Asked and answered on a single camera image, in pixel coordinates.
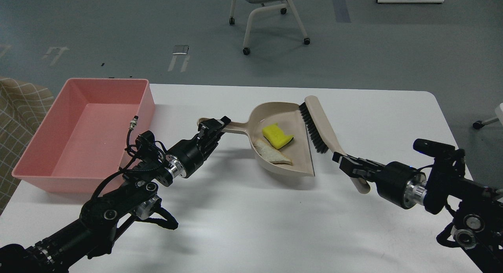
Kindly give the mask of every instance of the chair wheel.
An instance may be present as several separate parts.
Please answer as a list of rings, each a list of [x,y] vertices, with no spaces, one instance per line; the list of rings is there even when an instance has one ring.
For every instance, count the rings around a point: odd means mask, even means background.
[[[480,130],[484,127],[484,125],[482,125],[482,121],[476,121],[473,123],[472,127],[476,130]]]

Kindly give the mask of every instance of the sponge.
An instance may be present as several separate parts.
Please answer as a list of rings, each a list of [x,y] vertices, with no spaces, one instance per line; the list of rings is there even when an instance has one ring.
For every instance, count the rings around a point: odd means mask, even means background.
[[[293,135],[286,136],[278,127],[278,123],[266,126],[262,129],[262,134],[275,149],[280,149],[293,139]]]

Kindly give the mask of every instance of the gray floor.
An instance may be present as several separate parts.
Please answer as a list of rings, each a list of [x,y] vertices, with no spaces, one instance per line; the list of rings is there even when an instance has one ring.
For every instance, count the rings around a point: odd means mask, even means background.
[[[249,56],[241,46],[255,5],[238,0],[236,25],[229,26],[230,1],[0,0],[0,75],[47,86],[55,95],[72,77],[425,90],[467,150],[473,178],[503,187],[503,126],[471,128],[494,117],[503,102],[503,0],[295,0],[311,45],[302,44],[291,13],[263,14]],[[348,16],[336,17],[345,7]],[[175,44],[190,46],[184,72],[180,58],[169,71]],[[65,46],[52,66],[59,49],[42,58],[50,47]]]

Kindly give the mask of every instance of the hand brush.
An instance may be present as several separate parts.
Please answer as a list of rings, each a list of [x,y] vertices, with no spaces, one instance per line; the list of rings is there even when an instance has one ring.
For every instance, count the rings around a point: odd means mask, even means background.
[[[316,152],[323,154],[330,149],[333,153],[347,155],[341,148],[329,119],[316,96],[307,96],[304,103],[299,106],[299,110],[309,135],[311,135],[311,140],[316,147]],[[366,180],[351,178],[351,181],[361,194],[370,191],[370,185]]]

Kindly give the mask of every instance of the pink tub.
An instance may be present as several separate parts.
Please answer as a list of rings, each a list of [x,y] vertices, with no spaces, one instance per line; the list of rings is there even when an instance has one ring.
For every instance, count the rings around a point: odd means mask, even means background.
[[[155,105],[145,79],[69,79],[12,171],[15,178],[50,192],[93,192],[130,159],[131,134],[149,129]],[[105,191],[117,188],[115,178]]]

